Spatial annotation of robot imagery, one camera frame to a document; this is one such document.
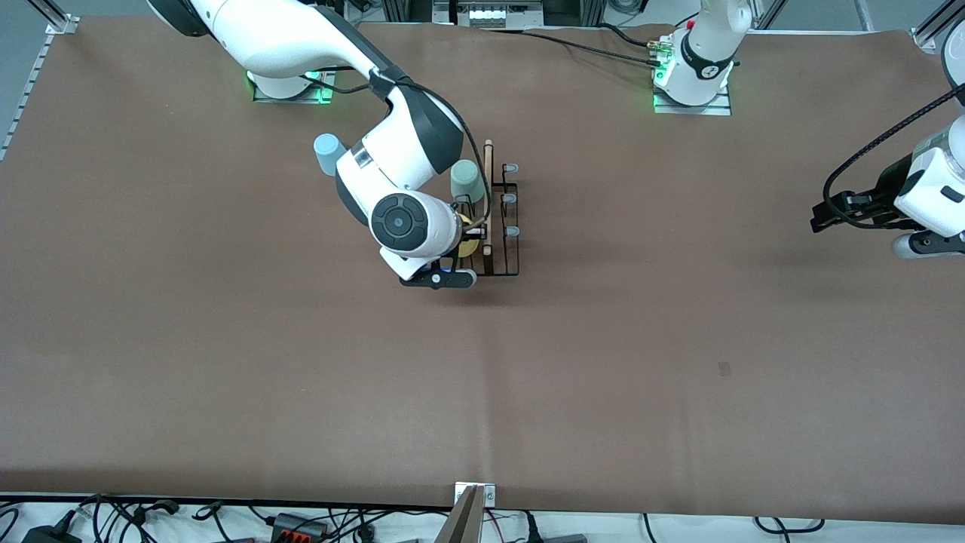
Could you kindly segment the yellow plastic cup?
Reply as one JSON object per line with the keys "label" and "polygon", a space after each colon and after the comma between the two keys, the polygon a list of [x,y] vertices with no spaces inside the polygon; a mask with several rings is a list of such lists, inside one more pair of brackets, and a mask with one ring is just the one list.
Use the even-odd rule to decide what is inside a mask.
{"label": "yellow plastic cup", "polygon": [[[458,216],[459,219],[461,220],[462,227],[463,227],[464,224],[473,223],[473,220],[472,220],[472,219],[469,219],[469,217],[465,216],[465,214],[456,213],[456,216]],[[472,257],[472,255],[473,255],[474,253],[476,253],[476,251],[478,251],[478,250],[479,250],[479,244],[476,244],[476,243],[471,243],[471,244],[462,244],[462,243],[459,243],[458,247],[456,247],[456,251],[458,251],[458,260]]]}

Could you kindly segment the light blue plastic cup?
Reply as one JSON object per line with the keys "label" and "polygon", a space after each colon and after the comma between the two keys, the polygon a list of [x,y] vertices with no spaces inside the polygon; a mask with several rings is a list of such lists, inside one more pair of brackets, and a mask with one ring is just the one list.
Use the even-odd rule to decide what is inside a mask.
{"label": "light blue plastic cup", "polygon": [[314,154],[324,175],[335,176],[339,159],[347,152],[341,140],[331,133],[317,135],[313,141]]}

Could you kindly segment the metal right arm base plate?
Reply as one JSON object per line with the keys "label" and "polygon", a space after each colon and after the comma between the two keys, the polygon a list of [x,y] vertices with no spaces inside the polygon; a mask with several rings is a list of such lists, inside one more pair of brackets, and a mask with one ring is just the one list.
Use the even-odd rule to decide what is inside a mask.
{"label": "metal right arm base plate", "polygon": [[333,90],[318,82],[335,83],[334,71],[305,72],[300,77],[270,78],[246,72],[255,103],[328,104]]}

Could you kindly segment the black power adapter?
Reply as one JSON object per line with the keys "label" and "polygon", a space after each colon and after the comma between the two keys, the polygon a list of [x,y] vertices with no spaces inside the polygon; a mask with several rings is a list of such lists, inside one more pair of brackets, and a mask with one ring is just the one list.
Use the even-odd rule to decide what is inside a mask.
{"label": "black power adapter", "polygon": [[56,529],[55,526],[35,526],[24,535],[21,543],[83,543],[81,539]]}

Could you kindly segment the black wire cup holder rack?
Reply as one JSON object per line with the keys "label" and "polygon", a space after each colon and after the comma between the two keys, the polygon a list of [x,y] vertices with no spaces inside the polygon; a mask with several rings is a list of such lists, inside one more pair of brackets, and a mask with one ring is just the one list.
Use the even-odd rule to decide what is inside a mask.
{"label": "black wire cup holder rack", "polygon": [[520,227],[518,185],[507,178],[516,174],[517,164],[497,164],[495,147],[486,140],[482,151],[482,175],[489,181],[494,198],[486,224],[489,240],[480,244],[472,257],[458,260],[459,268],[468,268],[478,276],[517,276],[520,272]]}

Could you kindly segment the mint green plastic cup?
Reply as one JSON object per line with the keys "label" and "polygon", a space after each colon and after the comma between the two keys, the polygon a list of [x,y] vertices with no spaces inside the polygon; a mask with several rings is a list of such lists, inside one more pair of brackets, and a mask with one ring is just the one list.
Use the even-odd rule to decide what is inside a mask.
{"label": "mint green plastic cup", "polygon": [[475,205],[485,199],[482,171],[472,159],[459,159],[449,169],[449,192],[455,202]]}

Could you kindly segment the perforated metal rail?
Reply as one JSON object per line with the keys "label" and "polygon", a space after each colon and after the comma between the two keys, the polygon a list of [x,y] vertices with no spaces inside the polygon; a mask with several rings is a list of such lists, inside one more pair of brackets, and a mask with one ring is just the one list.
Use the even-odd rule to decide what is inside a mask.
{"label": "perforated metal rail", "polygon": [[52,41],[54,41],[54,35],[46,34],[44,44],[41,46],[41,48],[39,48],[38,55],[35,58],[27,82],[24,85],[24,89],[22,89],[20,100],[17,102],[17,107],[15,107],[14,116],[11,118],[8,131],[5,135],[2,145],[0,145],[0,164],[2,164],[6,158],[11,142],[13,142],[15,131],[17,130],[18,126],[20,126],[22,115],[26,110],[31,93],[33,93],[34,86],[37,84],[39,73],[41,72],[44,62],[49,54],[49,51],[51,50]]}

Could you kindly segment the white labelled control box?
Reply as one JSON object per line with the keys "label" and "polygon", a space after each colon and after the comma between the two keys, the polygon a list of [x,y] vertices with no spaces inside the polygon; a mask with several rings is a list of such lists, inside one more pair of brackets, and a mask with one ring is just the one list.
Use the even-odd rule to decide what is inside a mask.
{"label": "white labelled control box", "polygon": [[431,22],[477,29],[524,30],[544,24],[541,0],[432,0]]}

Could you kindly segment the aluminium frame profile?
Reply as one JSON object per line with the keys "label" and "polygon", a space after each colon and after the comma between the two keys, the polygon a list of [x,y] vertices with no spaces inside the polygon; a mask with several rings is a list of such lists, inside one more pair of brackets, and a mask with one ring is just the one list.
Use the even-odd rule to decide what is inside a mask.
{"label": "aluminium frame profile", "polygon": [[63,10],[55,0],[27,0],[27,2],[46,20],[46,35],[75,34],[79,18]]}
{"label": "aluminium frame profile", "polygon": [[914,43],[926,52],[936,48],[941,35],[965,20],[965,0],[943,0],[924,21],[911,31]]}

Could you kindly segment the black box with orange connectors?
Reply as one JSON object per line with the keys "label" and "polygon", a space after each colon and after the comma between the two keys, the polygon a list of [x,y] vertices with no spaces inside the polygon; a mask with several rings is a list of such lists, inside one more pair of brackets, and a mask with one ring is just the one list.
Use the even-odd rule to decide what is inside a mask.
{"label": "black box with orange connectors", "polygon": [[329,534],[327,523],[293,514],[280,513],[269,520],[269,543],[323,543]]}

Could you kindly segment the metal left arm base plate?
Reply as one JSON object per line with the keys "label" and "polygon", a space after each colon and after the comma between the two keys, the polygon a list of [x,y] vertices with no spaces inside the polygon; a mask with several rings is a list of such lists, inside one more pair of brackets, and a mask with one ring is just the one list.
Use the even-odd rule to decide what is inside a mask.
{"label": "metal left arm base plate", "polygon": [[671,99],[664,90],[654,90],[654,112],[674,115],[731,116],[731,98],[728,87],[724,87],[707,104],[687,106]]}

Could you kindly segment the brown table cover sheet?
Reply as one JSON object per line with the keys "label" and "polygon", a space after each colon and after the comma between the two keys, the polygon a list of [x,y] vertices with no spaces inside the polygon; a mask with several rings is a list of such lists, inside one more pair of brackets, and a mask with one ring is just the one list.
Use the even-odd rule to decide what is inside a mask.
{"label": "brown table cover sheet", "polygon": [[406,288],[211,38],[89,17],[0,162],[0,491],[965,523],[965,257],[810,230],[948,89],[902,32],[748,35],[733,114],[530,35],[363,32],[518,164],[521,272]]}

